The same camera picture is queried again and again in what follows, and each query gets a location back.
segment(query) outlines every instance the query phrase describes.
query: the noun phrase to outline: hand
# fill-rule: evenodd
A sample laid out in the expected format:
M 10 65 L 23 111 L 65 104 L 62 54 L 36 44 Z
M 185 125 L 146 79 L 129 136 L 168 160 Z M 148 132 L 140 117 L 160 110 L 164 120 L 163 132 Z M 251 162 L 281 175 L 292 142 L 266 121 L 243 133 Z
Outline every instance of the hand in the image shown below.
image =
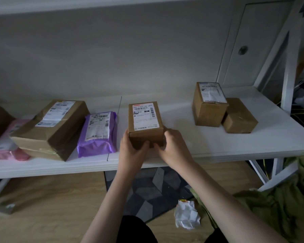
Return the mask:
M 141 170 L 148 150 L 149 141 L 146 141 L 140 150 L 134 149 L 128 137 L 128 131 L 126 130 L 119 149 L 117 173 L 134 179 L 135 175 Z
M 181 133 L 178 130 L 167 129 L 164 133 L 167 145 L 162 150 L 154 143 L 158 155 L 174 170 L 183 163 L 194 162 Z

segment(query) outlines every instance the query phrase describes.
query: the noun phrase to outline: green cloth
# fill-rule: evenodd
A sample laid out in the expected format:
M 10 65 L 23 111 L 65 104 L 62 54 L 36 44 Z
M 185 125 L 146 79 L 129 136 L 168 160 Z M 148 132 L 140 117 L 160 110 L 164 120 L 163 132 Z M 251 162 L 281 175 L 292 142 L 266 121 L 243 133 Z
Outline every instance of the green cloth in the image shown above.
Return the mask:
M 242 191 L 233 195 L 287 240 L 297 238 L 296 220 L 304 219 L 304 156 L 288 158 L 285 166 L 293 161 L 298 162 L 298 172 L 276 187 L 263 192 Z M 216 222 L 196 192 L 193 189 L 191 192 L 207 213 L 213 228 L 217 228 Z

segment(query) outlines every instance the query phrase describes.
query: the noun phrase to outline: wooden floor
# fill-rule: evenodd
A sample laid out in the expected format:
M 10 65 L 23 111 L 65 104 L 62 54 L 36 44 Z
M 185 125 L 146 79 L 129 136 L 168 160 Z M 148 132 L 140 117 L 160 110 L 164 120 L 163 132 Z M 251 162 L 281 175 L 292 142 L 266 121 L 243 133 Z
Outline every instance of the wooden floor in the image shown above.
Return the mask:
M 203 167 L 231 193 L 261 186 L 244 161 Z M 79 242 L 105 194 L 103 172 L 11 179 L 0 203 L 15 203 L 16 208 L 12 215 L 0 217 L 0 243 Z M 207 219 L 200 229 L 176 228 L 173 211 L 148 226 L 159 243 L 204 242 L 213 231 Z

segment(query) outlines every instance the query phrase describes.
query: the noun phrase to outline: person's right hand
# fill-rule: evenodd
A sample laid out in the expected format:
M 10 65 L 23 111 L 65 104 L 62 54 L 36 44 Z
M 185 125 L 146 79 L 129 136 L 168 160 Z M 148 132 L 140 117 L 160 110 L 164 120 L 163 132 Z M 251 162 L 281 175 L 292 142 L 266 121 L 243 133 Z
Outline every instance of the person's right hand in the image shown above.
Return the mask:
M 167 129 L 164 133 L 167 141 L 166 148 L 161 149 L 158 144 L 154 143 L 154 149 L 171 168 L 176 169 L 178 166 L 194 162 L 181 133 L 178 130 Z

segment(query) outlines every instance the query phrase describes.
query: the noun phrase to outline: geometric pattern rug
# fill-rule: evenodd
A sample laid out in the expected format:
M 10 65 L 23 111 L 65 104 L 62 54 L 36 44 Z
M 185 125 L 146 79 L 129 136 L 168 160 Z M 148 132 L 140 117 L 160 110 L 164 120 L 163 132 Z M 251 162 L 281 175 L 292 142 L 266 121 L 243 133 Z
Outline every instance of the geometric pattern rug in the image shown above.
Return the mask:
M 105 171 L 108 191 L 116 171 Z M 147 223 L 173 209 L 179 199 L 193 197 L 191 187 L 170 167 L 144 168 L 136 175 L 127 196 L 124 215 L 133 215 Z

